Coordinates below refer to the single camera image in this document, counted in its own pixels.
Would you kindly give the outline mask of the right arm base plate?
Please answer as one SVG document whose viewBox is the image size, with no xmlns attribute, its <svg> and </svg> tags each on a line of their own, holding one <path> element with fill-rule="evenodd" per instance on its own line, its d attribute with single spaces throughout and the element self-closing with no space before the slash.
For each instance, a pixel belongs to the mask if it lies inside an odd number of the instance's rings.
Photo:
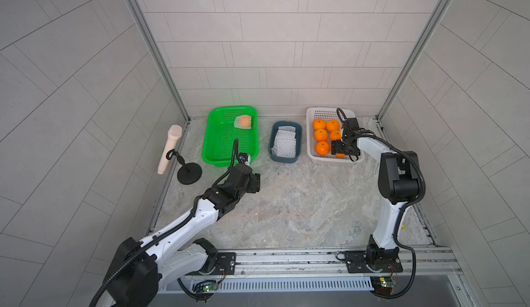
<svg viewBox="0 0 530 307">
<path fill-rule="evenodd" d="M 344 260 L 350 274 L 403 272 L 399 255 L 394 250 L 374 255 L 369 255 L 366 251 L 345 251 Z"/>
</svg>

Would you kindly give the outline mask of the white foam net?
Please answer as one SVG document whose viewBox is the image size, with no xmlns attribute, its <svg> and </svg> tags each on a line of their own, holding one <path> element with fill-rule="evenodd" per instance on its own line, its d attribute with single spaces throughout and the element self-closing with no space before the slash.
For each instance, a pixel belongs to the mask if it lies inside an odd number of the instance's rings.
<svg viewBox="0 0 530 307">
<path fill-rule="evenodd" d="M 275 137 L 272 153 L 276 157 L 293 159 L 296 156 L 297 141 L 295 140 L 284 140 Z"/>
<path fill-rule="evenodd" d="M 294 126 L 279 126 L 276 137 L 284 140 L 295 140 L 296 128 Z"/>
</svg>

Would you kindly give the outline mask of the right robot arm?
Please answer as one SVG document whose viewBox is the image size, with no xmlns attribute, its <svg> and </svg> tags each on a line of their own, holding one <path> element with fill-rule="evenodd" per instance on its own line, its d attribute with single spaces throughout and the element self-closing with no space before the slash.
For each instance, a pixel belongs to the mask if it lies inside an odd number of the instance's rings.
<svg viewBox="0 0 530 307">
<path fill-rule="evenodd" d="M 355 117 L 346 116 L 343 109 L 336 110 L 342 125 L 342 137 L 331 142 L 333 155 L 346 155 L 353 162 L 364 152 L 379 163 L 378 190 L 384 201 L 378 225 L 369 237 L 367 248 L 362 251 L 338 252 L 335 258 L 346 264 L 348 272 L 372 272 L 389 276 L 371 278 L 372 295 L 394 300 L 405 295 L 414 283 L 417 257 L 414 248 L 400 242 L 399 232 L 404 216 L 411 206 L 423 200 L 426 182 L 418 164 L 418 155 L 403 151 L 378 137 L 373 131 L 359 126 Z M 407 285 L 394 293 L 397 275 L 402 272 L 399 253 L 408 250 L 412 257 L 412 269 Z"/>
</svg>

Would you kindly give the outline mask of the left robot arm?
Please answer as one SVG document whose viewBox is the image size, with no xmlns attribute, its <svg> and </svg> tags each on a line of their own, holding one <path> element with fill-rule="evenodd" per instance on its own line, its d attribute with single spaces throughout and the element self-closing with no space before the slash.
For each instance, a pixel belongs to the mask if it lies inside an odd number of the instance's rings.
<svg viewBox="0 0 530 307">
<path fill-rule="evenodd" d="M 250 156 L 233 142 L 230 166 L 192 208 L 160 231 L 141 240 L 123 241 L 111 261 L 90 306 L 108 293 L 116 306 L 148 306 L 161 287 L 191 272 L 210 272 L 218 250 L 196 235 L 232 211 L 246 193 L 260 190 L 260 175 L 249 166 Z"/>
</svg>

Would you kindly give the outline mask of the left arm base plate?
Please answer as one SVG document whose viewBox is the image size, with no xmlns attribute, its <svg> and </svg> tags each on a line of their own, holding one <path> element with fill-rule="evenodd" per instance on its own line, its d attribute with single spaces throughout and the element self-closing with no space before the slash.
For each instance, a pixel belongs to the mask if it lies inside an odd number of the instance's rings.
<svg viewBox="0 0 530 307">
<path fill-rule="evenodd" d="M 217 253 L 208 256 L 206 263 L 198 271 L 190 272 L 189 275 L 197 276 L 222 276 L 233 275 L 235 273 L 235 253 Z"/>
</svg>

